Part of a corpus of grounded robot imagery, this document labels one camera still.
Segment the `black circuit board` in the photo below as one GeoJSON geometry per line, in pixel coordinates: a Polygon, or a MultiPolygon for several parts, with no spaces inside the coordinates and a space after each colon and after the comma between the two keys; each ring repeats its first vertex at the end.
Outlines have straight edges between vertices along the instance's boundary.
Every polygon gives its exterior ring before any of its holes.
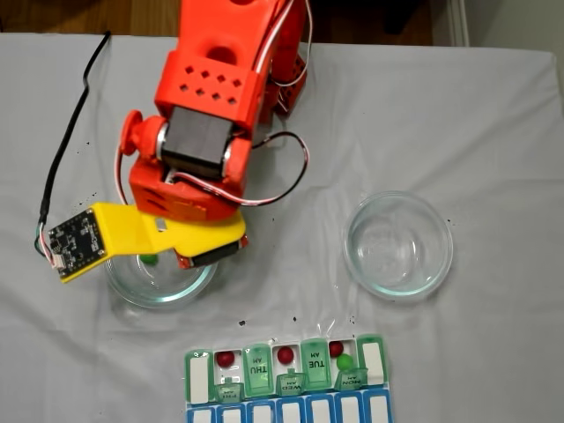
{"type": "Polygon", "coordinates": [[[92,209],[81,212],[49,232],[53,254],[61,256],[64,267],[59,276],[66,278],[106,255],[104,241],[92,209]]]}

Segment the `empty glass bowl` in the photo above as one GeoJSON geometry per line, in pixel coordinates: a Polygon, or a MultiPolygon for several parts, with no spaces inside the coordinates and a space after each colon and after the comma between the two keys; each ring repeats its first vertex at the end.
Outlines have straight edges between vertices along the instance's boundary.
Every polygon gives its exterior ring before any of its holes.
{"type": "Polygon", "coordinates": [[[154,264],[139,256],[116,256],[106,263],[109,284],[125,300],[146,308],[178,306],[192,300],[212,280],[217,264],[180,269],[173,250],[154,264]]]}
{"type": "Polygon", "coordinates": [[[345,227],[348,271],[371,293],[416,300],[444,280],[452,262],[452,235],[425,200],[399,191],[363,201],[345,227]]]}

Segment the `red candy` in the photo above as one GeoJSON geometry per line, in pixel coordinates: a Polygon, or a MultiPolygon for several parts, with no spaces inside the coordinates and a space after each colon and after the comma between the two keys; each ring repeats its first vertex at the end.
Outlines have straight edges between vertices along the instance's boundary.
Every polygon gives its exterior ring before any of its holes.
{"type": "Polygon", "coordinates": [[[283,346],[278,350],[278,361],[282,364],[290,364],[293,361],[293,351],[289,346],[283,346]]]}
{"type": "Polygon", "coordinates": [[[222,351],[215,355],[215,360],[220,367],[231,367],[235,362],[235,354],[233,351],[222,351]]]}
{"type": "Polygon", "coordinates": [[[343,353],[343,343],[341,341],[329,342],[329,355],[334,359],[343,353]]]}

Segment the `green candy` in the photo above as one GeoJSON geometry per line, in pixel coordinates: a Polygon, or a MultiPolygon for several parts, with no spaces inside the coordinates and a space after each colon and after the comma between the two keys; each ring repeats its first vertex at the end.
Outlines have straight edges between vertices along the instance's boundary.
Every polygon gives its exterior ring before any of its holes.
{"type": "Polygon", "coordinates": [[[141,260],[141,263],[154,266],[159,262],[159,256],[157,256],[156,254],[140,254],[139,260],[141,260]]]}
{"type": "Polygon", "coordinates": [[[344,372],[354,367],[354,360],[349,354],[341,354],[337,357],[337,368],[344,372]]]}

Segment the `white table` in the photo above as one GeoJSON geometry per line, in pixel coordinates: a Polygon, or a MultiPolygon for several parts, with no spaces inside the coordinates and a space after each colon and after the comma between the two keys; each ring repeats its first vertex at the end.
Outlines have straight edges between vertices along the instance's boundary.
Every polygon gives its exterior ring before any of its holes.
{"type": "MultiPolygon", "coordinates": [[[[311,149],[303,183],[246,211],[250,246],[199,301],[162,314],[117,299],[102,268],[63,286],[33,252],[48,167],[99,41],[0,35],[2,421],[181,422],[190,348],[363,332],[388,340],[398,423],[561,420],[564,120],[553,56],[315,45],[286,123],[311,149]],[[455,240],[445,285],[413,307],[367,294],[341,259],[350,211],[388,189],[434,204],[455,240]]],[[[48,227],[117,200],[122,120],[154,112],[173,46],[115,37],[102,54],[48,227]]],[[[250,197],[281,189],[301,165],[290,142],[255,155],[250,197]]]]}

